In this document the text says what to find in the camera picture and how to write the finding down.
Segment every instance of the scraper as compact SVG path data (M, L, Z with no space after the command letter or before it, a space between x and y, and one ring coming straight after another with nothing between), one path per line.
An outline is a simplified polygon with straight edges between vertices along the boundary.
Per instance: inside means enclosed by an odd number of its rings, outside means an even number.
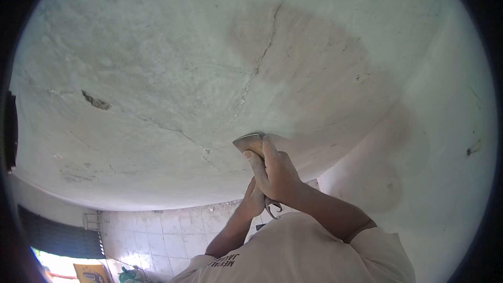
M246 150L253 151L258 154L262 160L264 160L264 153L262 152L262 138L264 136L265 134L262 132L243 135L242 137L234 140L232 143L241 153L244 153ZM269 205L271 204L278 207L279 210L277 212L281 212L283 210L279 202L274 201L273 199L270 199L266 196L266 211L273 219L278 220L280 217L275 217L271 213L271 209L269 208Z

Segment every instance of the tiled floor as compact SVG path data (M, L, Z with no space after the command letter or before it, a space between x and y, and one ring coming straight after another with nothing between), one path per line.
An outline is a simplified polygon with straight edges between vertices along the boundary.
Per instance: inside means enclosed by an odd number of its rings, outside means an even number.
M308 184L318 187L316 180ZM121 266L131 269L134 265L144 270L147 279L168 282L189 265L191 258L204 254L239 203L236 200L180 210L103 212L103 247L115 283ZM291 211L284 207L283 212L275 215ZM247 240L255 234L255 225L271 219L266 211L255 217Z

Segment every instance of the ceiling crack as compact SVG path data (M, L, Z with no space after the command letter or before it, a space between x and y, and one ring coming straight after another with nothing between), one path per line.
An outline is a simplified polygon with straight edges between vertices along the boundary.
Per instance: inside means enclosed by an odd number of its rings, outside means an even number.
M208 160L208 155L211 153L211 149L207 149L205 146L203 146L201 143L197 142L196 140L192 139L190 136L188 136L182 129L178 129L178 128L167 128L167 127L164 127L162 125L160 125L159 123L156 123L152 120L152 118L150 117L143 117L143 116L138 116L136 114L134 114L133 112L126 112L125 110L122 110L123 113L127 114L128 116L132 116L132 117L135 117L135 118L138 118L144 122L147 122L147 123L151 123L155 126L157 126L158 128L160 129L163 129L163 130L167 130L167 131L173 131L173 132L176 132L176 133L179 133L181 135L183 135L187 140L195 143L196 145L198 145L201 150L202 150L202 158L208 163L210 164L212 167L214 167L219 173L222 173L222 171L215 166L215 164L213 164L213 162L211 162L210 160Z
M256 67L254 69L254 72L253 72L252 76L248 79L248 82L244 85L243 90L241 91L242 96L241 96L240 102L239 102L239 104L237 106L237 111L236 111L236 114L234 115L234 119L236 119L236 117L241 112L241 109L242 109L242 107L244 105L244 102L246 101L246 97L248 95L248 91L250 89L250 84L251 84L253 78L255 78L255 76L260 73L260 66L262 64L262 60L264 59L264 57L267 54L267 51L269 50L269 48L273 44L273 40L274 40L274 37L276 36L276 29L277 29L277 26L276 26L276 16L278 15L278 11L283 6L284 2L285 2L285 0L280 0L280 3L278 4L278 6L276 7L276 9L274 10L273 24L271 26L272 30L271 30L271 35L269 36L269 42L267 43L266 48L262 52L262 55L259 57L257 65L256 65Z

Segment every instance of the white t-shirt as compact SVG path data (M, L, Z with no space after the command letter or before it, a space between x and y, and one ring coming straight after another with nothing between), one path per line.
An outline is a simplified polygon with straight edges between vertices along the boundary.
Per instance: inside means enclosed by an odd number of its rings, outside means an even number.
M409 283L415 274L398 234L376 227L345 244L310 215L287 213L221 258L195 256L170 282Z

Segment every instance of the wrist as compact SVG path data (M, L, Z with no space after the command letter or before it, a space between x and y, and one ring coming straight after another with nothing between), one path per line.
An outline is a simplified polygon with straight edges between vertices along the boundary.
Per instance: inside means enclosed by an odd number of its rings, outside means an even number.
M309 198L312 189L311 186L299 180L291 185L291 188L285 193L284 199L280 200L280 202L299 210L298 207L302 205L304 200Z

